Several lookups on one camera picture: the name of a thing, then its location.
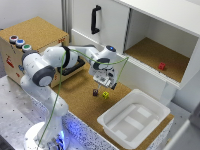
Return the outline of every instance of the power socket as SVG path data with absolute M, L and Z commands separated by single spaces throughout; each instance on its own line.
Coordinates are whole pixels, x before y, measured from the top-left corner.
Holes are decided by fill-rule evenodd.
M 189 117 L 190 122 L 200 128 L 200 103 Z

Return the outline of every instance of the yellow toy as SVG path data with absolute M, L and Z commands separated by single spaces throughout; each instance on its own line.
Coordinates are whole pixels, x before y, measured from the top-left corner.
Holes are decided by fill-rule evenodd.
M 109 96 L 109 93 L 108 92 L 103 92 L 103 95 L 102 95 L 105 99 L 107 99 L 108 98 L 108 96 Z

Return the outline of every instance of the white cabinet door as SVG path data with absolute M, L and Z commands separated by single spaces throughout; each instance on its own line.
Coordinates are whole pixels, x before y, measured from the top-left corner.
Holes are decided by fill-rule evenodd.
M 100 29 L 100 32 L 93 35 L 91 15 L 96 5 L 101 7 L 96 13 L 96 28 Z M 102 45 L 112 45 L 121 54 L 124 50 L 128 18 L 129 8 L 113 0 L 73 1 L 72 28 Z

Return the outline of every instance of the cable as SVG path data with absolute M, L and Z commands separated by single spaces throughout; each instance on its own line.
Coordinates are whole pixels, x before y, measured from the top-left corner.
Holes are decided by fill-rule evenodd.
M 121 69 L 121 71 L 120 71 L 120 73 L 119 73 L 119 75 L 118 75 L 117 82 L 118 82 L 118 80 L 119 80 L 119 78 L 120 78 L 120 76 L 121 76 L 121 73 L 122 73 L 122 71 L 123 71 L 123 69 L 124 69 L 124 67 L 125 67 L 125 65 L 126 65 L 126 63 L 127 63 L 127 61 L 128 61 L 128 59 L 129 59 L 129 57 L 126 57 L 126 58 L 124 58 L 124 59 L 122 59 L 122 60 L 120 60 L 120 61 L 114 62 L 114 63 L 101 63 L 101 62 L 98 62 L 98 61 L 96 61 L 96 60 L 93 60 L 92 58 L 88 57 L 87 55 L 85 55 L 85 54 L 83 54 L 83 53 L 81 53 L 81 52 L 79 52 L 79 51 L 77 51 L 77 50 L 73 50 L 73 49 L 70 49 L 70 50 L 71 50 L 71 51 L 74 51 L 74 52 L 80 53 L 81 55 L 85 56 L 86 58 L 90 59 L 91 61 L 94 61 L 94 62 L 99 63 L 99 64 L 104 64 L 104 65 L 114 65 L 114 64 L 118 64 L 118 63 L 123 62 L 123 61 L 126 60 L 126 62 L 124 63 L 124 65 L 123 65 L 123 67 L 122 67 L 122 69 Z M 61 88 L 61 78 L 62 78 L 62 70 L 63 70 L 63 67 L 62 67 L 62 66 L 63 66 L 63 61 L 64 61 L 65 55 L 66 55 L 66 52 L 65 52 L 65 53 L 63 54 L 63 56 L 62 56 L 62 65 L 61 65 L 61 70 L 60 70 L 60 81 L 59 81 L 59 88 L 58 88 L 58 93 L 57 93 L 57 96 L 56 96 L 56 100 L 55 100 L 55 102 L 54 102 L 53 110 L 51 111 L 51 116 L 50 116 L 50 118 L 49 118 L 49 121 L 48 121 L 48 123 L 47 123 L 47 125 L 46 125 L 46 127 L 45 127 L 45 129 L 44 129 L 44 132 L 42 133 L 42 137 L 41 137 L 41 139 L 40 139 L 40 141 L 39 141 L 37 150 L 38 150 L 38 148 L 39 148 L 39 146 L 40 146 L 40 143 L 41 143 L 41 141 L 42 141 L 42 139 L 43 139 L 43 136 L 44 136 L 44 134 L 45 134 L 45 132 L 46 132 L 48 126 L 49 126 L 49 123 L 51 122 L 51 118 L 52 118 L 53 113 L 54 113 L 54 109 L 55 109 L 55 106 L 56 106 L 56 102 L 57 102 L 57 100 L 58 100 L 58 96 L 59 96 L 60 88 Z
M 60 88 L 61 88 L 62 66 L 63 66 L 63 61 L 64 61 L 65 55 L 66 55 L 66 52 L 65 52 L 65 53 L 63 54 L 63 56 L 62 56 L 62 65 L 61 65 L 61 70 L 60 70 L 60 81 L 59 81 L 59 88 L 58 88 L 58 93 L 57 93 L 57 96 L 56 96 L 56 100 L 55 100 L 55 102 L 54 102 L 53 110 L 51 111 L 51 116 L 50 116 L 50 118 L 49 118 L 49 121 L 48 121 L 48 123 L 47 123 L 47 125 L 46 125 L 46 127 L 45 127 L 45 129 L 44 129 L 44 132 L 42 133 L 42 137 L 41 137 L 41 139 L 40 139 L 40 141 L 39 141 L 37 150 L 38 150 L 38 148 L 39 148 L 39 146 L 40 146 L 40 143 L 41 143 L 41 141 L 42 141 L 42 138 L 43 138 L 43 136 L 44 136 L 44 134 L 45 134 L 45 132 L 46 132 L 46 130 L 47 130 L 47 127 L 49 126 L 49 123 L 50 123 L 51 118 L 52 118 L 53 113 L 54 113 L 54 109 L 55 109 L 55 106 L 56 106 L 56 102 L 57 102 L 57 100 L 58 100 L 58 96 L 59 96 Z

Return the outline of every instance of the brown box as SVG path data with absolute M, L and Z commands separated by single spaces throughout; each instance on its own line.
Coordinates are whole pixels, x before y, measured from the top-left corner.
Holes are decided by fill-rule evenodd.
M 21 49 L 17 49 L 15 45 L 10 44 L 9 37 L 12 35 L 17 35 L 19 39 L 25 40 L 26 44 L 31 45 L 32 49 L 39 53 L 50 46 L 58 44 L 68 46 L 69 44 L 69 35 L 66 32 L 40 17 L 35 17 L 0 31 L 0 50 L 5 71 L 18 84 L 20 84 L 20 80 L 24 75 L 21 61 L 23 52 Z M 82 67 L 70 75 L 62 76 L 62 81 L 80 70 L 82 70 Z M 58 83 L 59 73 L 56 72 L 51 87 L 56 86 Z

